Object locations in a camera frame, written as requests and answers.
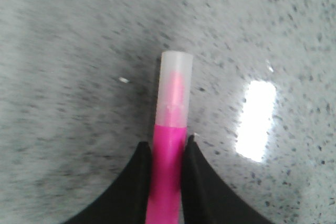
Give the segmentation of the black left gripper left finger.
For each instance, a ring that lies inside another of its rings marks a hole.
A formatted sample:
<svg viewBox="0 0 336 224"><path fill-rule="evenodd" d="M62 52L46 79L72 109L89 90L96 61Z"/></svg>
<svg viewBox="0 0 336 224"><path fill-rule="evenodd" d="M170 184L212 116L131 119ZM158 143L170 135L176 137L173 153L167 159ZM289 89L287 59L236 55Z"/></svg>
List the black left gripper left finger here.
<svg viewBox="0 0 336 224"><path fill-rule="evenodd" d="M139 142L117 179L90 205L65 223L145 223L152 155Z"/></svg>

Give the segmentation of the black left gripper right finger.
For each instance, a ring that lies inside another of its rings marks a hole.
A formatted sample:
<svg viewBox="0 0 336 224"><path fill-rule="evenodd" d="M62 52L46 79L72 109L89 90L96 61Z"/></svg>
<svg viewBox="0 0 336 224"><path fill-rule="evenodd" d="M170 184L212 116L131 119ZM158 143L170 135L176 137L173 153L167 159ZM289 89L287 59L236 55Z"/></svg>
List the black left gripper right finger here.
<svg viewBox="0 0 336 224"><path fill-rule="evenodd" d="M190 135L183 154L181 195L185 223L271 223L219 177Z"/></svg>

